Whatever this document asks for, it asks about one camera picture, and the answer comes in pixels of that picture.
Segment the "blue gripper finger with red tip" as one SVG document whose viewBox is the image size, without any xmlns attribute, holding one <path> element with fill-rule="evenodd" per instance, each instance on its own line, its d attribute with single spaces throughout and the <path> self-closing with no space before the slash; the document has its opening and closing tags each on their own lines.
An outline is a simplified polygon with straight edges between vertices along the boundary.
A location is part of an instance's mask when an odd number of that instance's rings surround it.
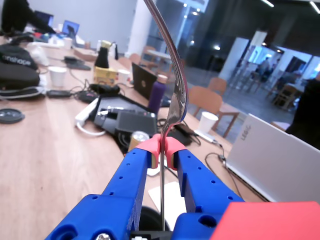
<svg viewBox="0 0 320 240">
<path fill-rule="evenodd" d="M 147 170 L 158 166 L 159 134 L 129 151 L 101 194 L 85 196 L 48 240 L 127 240 L 139 228 Z"/>
<path fill-rule="evenodd" d="M 188 213 L 223 214 L 230 203 L 244 201 L 175 138 L 166 138 L 165 155 Z"/>
</svg>

